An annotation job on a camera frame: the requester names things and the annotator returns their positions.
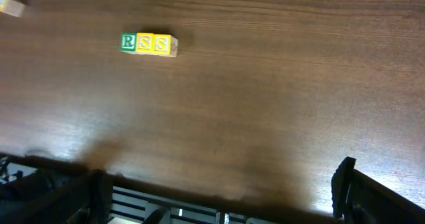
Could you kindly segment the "green R block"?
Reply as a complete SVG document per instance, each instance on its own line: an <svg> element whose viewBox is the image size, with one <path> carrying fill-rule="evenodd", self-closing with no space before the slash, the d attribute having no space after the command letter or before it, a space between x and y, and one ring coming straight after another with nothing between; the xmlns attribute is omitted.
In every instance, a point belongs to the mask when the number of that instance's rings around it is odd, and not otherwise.
<svg viewBox="0 0 425 224"><path fill-rule="evenodd" d="M134 53L136 45L136 33L122 33L120 50L125 53Z"/></svg>

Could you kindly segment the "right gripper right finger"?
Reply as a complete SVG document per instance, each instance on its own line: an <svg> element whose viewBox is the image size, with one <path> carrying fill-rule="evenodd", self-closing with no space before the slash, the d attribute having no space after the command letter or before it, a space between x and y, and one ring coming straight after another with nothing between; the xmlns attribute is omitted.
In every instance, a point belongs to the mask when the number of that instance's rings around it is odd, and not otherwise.
<svg viewBox="0 0 425 224"><path fill-rule="evenodd" d="M346 157L331 178L333 218L344 223L424 224L424 209L355 169Z"/></svg>

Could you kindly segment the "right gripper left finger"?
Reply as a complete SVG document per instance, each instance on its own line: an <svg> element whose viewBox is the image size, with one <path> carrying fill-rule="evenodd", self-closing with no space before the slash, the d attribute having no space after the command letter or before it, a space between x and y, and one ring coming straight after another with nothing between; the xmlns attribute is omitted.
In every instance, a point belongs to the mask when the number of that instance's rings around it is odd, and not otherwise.
<svg viewBox="0 0 425 224"><path fill-rule="evenodd" d="M17 171L1 184L1 222L107 223L112 205L112 179L101 170L76 177L37 170Z"/></svg>

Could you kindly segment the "yellow S block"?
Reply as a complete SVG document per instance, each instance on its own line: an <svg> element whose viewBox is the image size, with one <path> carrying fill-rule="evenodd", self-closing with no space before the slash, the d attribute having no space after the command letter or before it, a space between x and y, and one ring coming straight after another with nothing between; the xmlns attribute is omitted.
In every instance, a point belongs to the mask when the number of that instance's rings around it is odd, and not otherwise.
<svg viewBox="0 0 425 224"><path fill-rule="evenodd" d="M135 51L143 54L153 53L153 38L153 33L137 33Z"/></svg>

